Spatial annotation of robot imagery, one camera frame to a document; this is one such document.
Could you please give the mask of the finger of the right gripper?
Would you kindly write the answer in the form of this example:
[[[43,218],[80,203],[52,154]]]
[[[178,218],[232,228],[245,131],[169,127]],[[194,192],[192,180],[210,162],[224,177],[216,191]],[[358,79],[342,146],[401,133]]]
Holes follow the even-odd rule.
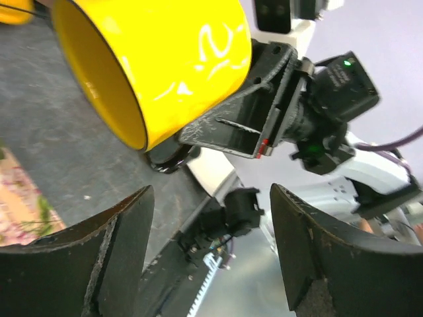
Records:
[[[254,42],[250,70],[241,87],[186,125],[178,141],[255,159],[276,124],[276,106],[296,65],[293,46]]]

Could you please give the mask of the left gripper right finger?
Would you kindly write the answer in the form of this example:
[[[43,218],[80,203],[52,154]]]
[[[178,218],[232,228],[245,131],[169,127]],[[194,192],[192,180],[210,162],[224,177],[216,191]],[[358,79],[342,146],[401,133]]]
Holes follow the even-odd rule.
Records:
[[[288,307],[297,316],[421,316],[422,248],[362,231],[281,185],[271,214]]]

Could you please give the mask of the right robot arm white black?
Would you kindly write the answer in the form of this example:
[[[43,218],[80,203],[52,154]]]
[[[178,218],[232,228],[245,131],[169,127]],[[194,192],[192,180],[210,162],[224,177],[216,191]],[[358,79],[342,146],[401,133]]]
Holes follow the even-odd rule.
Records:
[[[369,145],[349,130],[378,102],[378,90],[352,52],[313,63],[289,44],[254,42],[240,89],[183,127],[177,139],[248,159],[291,143],[291,159],[306,171],[347,181],[353,214],[370,221],[386,216],[390,236],[416,242],[401,206],[421,188],[397,146]]]

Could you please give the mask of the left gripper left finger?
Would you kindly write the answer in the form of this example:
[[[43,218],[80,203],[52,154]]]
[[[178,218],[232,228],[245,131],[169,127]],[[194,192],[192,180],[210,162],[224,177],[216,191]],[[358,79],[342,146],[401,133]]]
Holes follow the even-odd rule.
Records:
[[[1,249],[2,316],[134,316],[153,220],[146,186],[30,244]]]

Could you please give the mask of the yellow mug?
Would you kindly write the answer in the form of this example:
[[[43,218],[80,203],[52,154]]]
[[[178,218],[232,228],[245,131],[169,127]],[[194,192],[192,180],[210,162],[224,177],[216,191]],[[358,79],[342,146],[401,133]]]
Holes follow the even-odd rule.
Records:
[[[90,105],[143,154],[235,93],[250,69],[239,1],[56,1],[51,18]]]

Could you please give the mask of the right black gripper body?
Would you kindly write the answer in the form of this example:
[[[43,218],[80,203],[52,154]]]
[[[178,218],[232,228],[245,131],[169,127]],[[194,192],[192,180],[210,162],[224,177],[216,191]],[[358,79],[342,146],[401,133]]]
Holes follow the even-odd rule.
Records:
[[[276,124],[267,146],[292,143],[313,174],[325,175],[355,155],[346,139],[350,121],[372,109],[379,93],[354,52],[318,63],[305,58],[277,103]]]

